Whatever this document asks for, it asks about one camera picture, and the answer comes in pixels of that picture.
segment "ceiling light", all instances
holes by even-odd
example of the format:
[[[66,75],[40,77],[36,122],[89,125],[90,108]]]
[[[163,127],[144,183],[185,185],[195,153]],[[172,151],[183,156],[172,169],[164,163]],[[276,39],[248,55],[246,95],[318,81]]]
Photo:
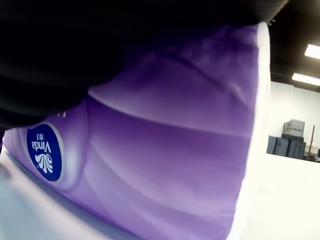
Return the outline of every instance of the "ceiling light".
[[[304,55],[306,55],[307,57],[320,59],[320,46],[308,44]]]
[[[295,81],[320,86],[320,79],[316,77],[307,76],[300,73],[294,73],[292,79]]]

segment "purple packaging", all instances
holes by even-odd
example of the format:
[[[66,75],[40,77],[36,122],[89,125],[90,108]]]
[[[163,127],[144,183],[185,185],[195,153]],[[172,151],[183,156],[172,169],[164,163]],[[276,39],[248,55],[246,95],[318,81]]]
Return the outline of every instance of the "purple packaging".
[[[18,162],[77,205],[145,240],[225,240],[245,175],[257,26],[144,50],[75,108],[7,131]]]

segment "vinda logo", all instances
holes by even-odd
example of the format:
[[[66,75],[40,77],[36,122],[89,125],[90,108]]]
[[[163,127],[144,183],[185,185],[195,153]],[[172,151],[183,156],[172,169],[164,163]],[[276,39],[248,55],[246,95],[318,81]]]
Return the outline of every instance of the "vinda logo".
[[[28,129],[26,140],[29,156],[37,171],[45,179],[52,182],[57,181],[62,171],[60,149],[62,140],[58,131],[43,123],[33,129]]]

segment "black object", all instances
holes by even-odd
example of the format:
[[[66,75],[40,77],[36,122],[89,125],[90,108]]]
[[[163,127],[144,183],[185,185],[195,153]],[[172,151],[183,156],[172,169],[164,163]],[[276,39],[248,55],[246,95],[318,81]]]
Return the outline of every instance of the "black object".
[[[0,109],[0,129],[11,129],[37,124],[46,116],[32,116],[13,113]]]
[[[0,86],[0,109],[33,116],[63,112],[88,94],[85,86],[40,86],[4,77],[0,77]]]
[[[284,139],[298,140],[301,142],[303,142],[305,140],[305,138],[302,136],[293,136],[293,135],[285,134],[285,133],[282,133],[281,137]]]
[[[274,136],[269,136],[268,147],[266,149],[267,154],[275,154],[277,138]]]
[[[0,127],[65,111],[158,36],[268,22],[288,0],[1,0]]]
[[[288,145],[287,157],[293,159],[304,159],[306,143],[299,140],[290,140]]]
[[[274,154],[286,157],[288,150],[289,140],[286,138],[279,137],[276,140]]]

